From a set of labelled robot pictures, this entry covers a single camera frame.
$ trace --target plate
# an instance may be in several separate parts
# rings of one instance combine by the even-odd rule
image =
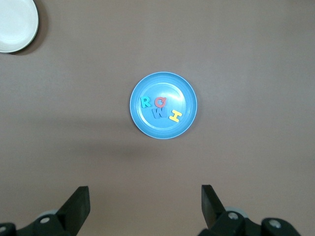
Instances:
[[[12,53],[29,45],[38,29],[33,0],[0,0],[0,52]]]
[[[136,126],[156,139],[183,134],[197,113],[197,98],[191,85],[171,72],[143,78],[130,98],[130,113]]]

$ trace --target screw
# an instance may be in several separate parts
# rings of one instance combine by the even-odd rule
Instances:
[[[0,227],[0,233],[2,233],[2,232],[4,232],[4,231],[6,231],[6,226]]]
[[[234,212],[230,212],[228,214],[228,217],[231,219],[231,220],[237,220],[238,219],[238,215]]]
[[[277,229],[281,228],[281,224],[278,220],[269,220],[269,224]]]
[[[45,217],[45,218],[42,218],[42,219],[40,220],[40,223],[41,223],[41,224],[45,224],[45,223],[47,223],[49,220],[50,220],[49,217]]]

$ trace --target toy letter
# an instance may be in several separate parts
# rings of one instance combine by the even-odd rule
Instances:
[[[175,122],[179,122],[179,119],[177,119],[177,116],[181,117],[183,114],[175,110],[173,110],[172,113],[174,113],[174,116],[169,117],[169,118]]]
[[[150,106],[151,106],[150,103],[149,103],[149,101],[150,101],[149,97],[147,97],[147,96],[140,97],[140,100],[141,100],[141,106],[142,106],[142,108],[145,108],[146,106],[147,106],[147,107],[150,107]]]
[[[166,105],[166,97],[157,97],[156,100],[154,101],[154,104],[156,107],[162,108]]]
[[[155,119],[160,117],[166,117],[166,109],[165,107],[152,109],[153,115]]]

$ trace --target plate rim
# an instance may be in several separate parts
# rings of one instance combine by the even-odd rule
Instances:
[[[183,131],[182,131],[181,133],[179,133],[179,134],[172,135],[172,136],[166,137],[166,138],[160,138],[160,137],[156,137],[156,136],[150,135],[150,134],[148,134],[147,132],[145,132],[142,128],[140,128],[140,127],[138,126],[138,124],[136,123],[134,117],[133,117],[133,113],[132,113],[132,109],[131,109],[132,97],[133,97],[133,95],[134,95],[134,93],[135,93],[136,88],[141,84],[141,82],[142,82],[143,80],[147,79],[148,77],[151,77],[151,76],[156,75],[156,74],[162,74],[162,73],[171,74],[171,75],[176,76],[176,77],[180,78],[181,80],[183,80],[183,81],[186,83],[186,85],[188,85],[189,89],[192,91],[192,93],[193,93],[193,99],[192,99],[192,100],[196,103],[196,106],[195,106],[195,109],[194,109],[195,111],[194,111],[194,113],[193,113],[193,119],[192,119],[192,121],[189,123],[189,125],[185,128],[185,130],[183,130]],[[137,128],[138,128],[142,133],[144,133],[145,135],[147,135],[147,136],[149,136],[149,137],[151,137],[151,138],[155,138],[155,139],[162,139],[162,140],[163,140],[163,139],[173,139],[173,138],[176,138],[176,137],[182,135],[183,133],[185,133],[185,132],[191,127],[191,125],[192,125],[192,123],[194,122],[194,120],[195,120],[195,118],[196,118],[196,115],[197,115],[198,101],[197,101],[197,96],[196,96],[196,93],[195,93],[194,89],[192,88],[191,84],[190,84],[185,78],[183,78],[182,76],[180,76],[180,75],[178,75],[178,74],[175,74],[175,73],[173,73],[173,72],[169,72],[169,71],[159,71],[159,72],[154,72],[154,73],[152,73],[152,74],[149,74],[149,75],[145,76],[144,78],[142,78],[142,79],[136,84],[136,86],[134,87],[134,89],[133,89],[133,91],[132,91],[132,93],[131,93],[131,96],[130,96],[129,109],[130,109],[130,115],[131,115],[131,118],[132,118],[132,120],[133,120],[133,123],[137,126]]]
[[[38,15],[38,10],[37,10],[36,4],[35,4],[35,2],[33,0],[23,0],[23,1],[26,2],[27,4],[29,4],[29,6],[31,6],[31,8],[32,8],[32,10],[34,12],[34,15],[36,16],[36,17],[34,17],[34,20],[36,21],[36,29],[34,30],[34,33],[31,35],[30,39],[26,40],[25,43],[22,44],[22,46],[16,47],[13,50],[12,49],[11,50],[2,50],[0,48],[0,53],[14,53],[14,52],[17,52],[17,51],[27,47],[34,40],[35,36],[37,35],[38,26],[39,26],[39,15]]]

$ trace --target blue plate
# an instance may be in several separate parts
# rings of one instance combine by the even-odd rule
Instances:
[[[171,139],[184,133],[197,113],[197,98],[190,84],[170,72],[143,78],[130,98],[130,113],[136,126],[156,139]]]

